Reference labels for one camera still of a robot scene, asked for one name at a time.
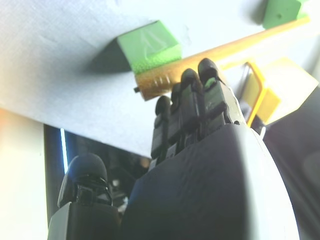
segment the blue-white light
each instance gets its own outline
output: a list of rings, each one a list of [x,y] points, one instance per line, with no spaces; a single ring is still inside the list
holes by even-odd
[[[63,128],[60,128],[60,133],[61,133],[61,144],[62,144],[63,167],[64,167],[64,173],[66,173],[68,171],[68,157],[67,157],[65,130]]]

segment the green foam block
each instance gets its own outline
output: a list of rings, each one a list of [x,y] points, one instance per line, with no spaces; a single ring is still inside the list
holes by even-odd
[[[117,37],[135,74],[181,59],[181,45],[161,21],[140,27]]]
[[[308,0],[268,0],[263,27],[270,29],[307,16],[304,10],[306,2]]]

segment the robotic hand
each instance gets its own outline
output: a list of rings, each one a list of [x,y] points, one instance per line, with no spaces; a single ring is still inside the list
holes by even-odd
[[[60,195],[67,197],[59,198],[65,200],[51,219],[48,239],[298,240],[279,171],[260,136],[247,127],[215,64],[204,59],[198,74],[187,69],[173,86],[171,101],[162,96],[156,104],[153,160],[134,185],[119,230],[115,209],[101,190],[107,176],[92,170],[80,177],[95,176],[91,190],[79,177],[70,178],[73,187],[63,181]],[[59,230],[65,234],[52,234]]]

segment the wooden handle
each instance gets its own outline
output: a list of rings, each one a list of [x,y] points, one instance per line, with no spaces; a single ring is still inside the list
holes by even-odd
[[[222,70],[226,70],[269,54],[284,46],[319,34],[309,17],[304,17],[242,39],[215,47],[196,55],[175,61],[135,76],[141,95],[145,100],[170,92],[175,83],[181,81],[181,75],[187,68],[198,69],[204,58],[214,61]]]

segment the table surface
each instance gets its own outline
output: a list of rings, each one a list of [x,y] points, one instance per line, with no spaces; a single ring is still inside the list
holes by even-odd
[[[157,99],[134,93],[131,71],[94,71],[92,61],[115,37],[156,20],[184,57],[234,41],[263,30],[264,2],[0,0],[0,107],[149,156]],[[317,47],[304,43],[293,59],[310,68]]]

